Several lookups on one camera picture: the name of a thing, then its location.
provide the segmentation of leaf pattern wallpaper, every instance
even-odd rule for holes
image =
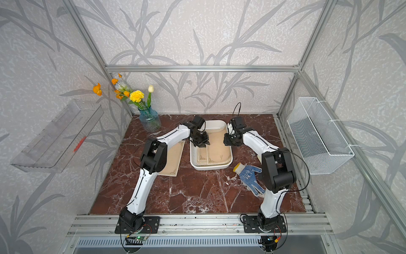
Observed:
[[[130,122],[61,1],[0,2],[0,253],[56,253],[87,214]],[[101,97],[93,86],[101,84]],[[72,99],[104,114],[60,174],[10,165]]]
[[[305,66],[326,101],[406,208],[406,1],[339,1]],[[309,96],[299,83],[298,97]],[[289,131],[288,139],[295,144]],[[406,243],[352,161],[312,176],[344,253],[406,253]]]
[[[324,0],[74,2],[108,65],[296,65],[324,6]],[[134,89],[159,87],[159,113],[231,113],[239,101],[244,113],[275,113],[293,74],[124,76]]]

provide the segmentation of red marking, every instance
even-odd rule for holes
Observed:
[[[79,141],[78,145],[77,145],[76,148],[73,150],[73,152],[76,152],[77,150],[79,150],[79,147],[83,144],[83,142],[84,142],[84,140],[85,140],[86,138],[87,138],[87,137],[84,137],[84,138],[82,138],[82,139]]]

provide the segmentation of marble tabletop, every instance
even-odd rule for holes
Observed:
[[[229,122],[231,115],[201,115],[205,120]],[[270,143],[283,147],[272,115],[242,115]],[[147,137],[158,137],[179,124],[190,121],[193,115],[160,115],[162,127],[154,133],[143,130],[134,116],[100,189],[91,214],[118,214],[133,193],[139,176],[141,147]],[[185,142],[176,177],[158,176],[149,193],[146,214],[157,213],[257,213],[263,198],[255,197],[241,184],[233,168],[239,163],[261,166],[256,154],[247,146],[232,147],[233,162],[226,169],[198,171],[189,161],[189,142]],[[305,213],[298,192],[285,195],[281,212]]]

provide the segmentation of glove cuff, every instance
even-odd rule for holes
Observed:
[[[234,167],[233,172],[235,172],[239,175],[244,168],[245,168],[245,165],[241,164],[241,162],[240,162],[237,164],[237,166]]]

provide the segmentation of blue dotted glove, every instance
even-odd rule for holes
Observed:
[[[258,197],[259,193],[265,194],[265,190],[258,184],[254,173],[261,173],[261,168],[252,165],[242,165],[241,163],[238,163],[233,171],[240,176],[242,184],[247,186],[247,190],[252,191],[255,197]]]

